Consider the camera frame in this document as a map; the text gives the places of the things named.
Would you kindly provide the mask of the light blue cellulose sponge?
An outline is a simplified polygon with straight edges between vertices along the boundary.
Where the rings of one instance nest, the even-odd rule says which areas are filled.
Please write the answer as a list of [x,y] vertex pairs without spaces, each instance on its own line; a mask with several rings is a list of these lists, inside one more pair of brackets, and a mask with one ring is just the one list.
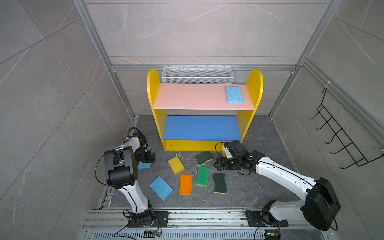
[[227,102],[229,104],[243,104],[244,98],[240,87],[225,87]]

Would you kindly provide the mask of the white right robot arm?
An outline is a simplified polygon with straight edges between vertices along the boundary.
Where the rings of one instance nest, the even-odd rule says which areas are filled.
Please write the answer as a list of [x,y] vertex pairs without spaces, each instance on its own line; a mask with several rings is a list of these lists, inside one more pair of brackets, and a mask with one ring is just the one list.
[[253,151],[244,158],[218,157],[214,163],[218,171],[246,169],[267,177],[290,190],[298,201],[269,201],[261,210],[258,219],[265,226],[281,221],[306,221],[321,231],[338,230],[336,216],[341,209],[332,184],[325,178],[317,180],[296,173],[267,157]]

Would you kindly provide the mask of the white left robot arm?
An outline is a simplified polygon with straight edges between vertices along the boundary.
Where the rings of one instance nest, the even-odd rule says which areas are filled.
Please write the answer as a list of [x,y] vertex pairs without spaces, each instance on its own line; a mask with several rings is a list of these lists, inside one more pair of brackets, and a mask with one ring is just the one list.
[[155,154],[148,150],[145,136],[135,133],[124,139],[123,143],[112,150],[105,151],[105,185],[119,190],[131,206],[130,218],[137,225],[150,227],[155,214],[150,201],[143,194],[139,183],[139,163],[152,163]]

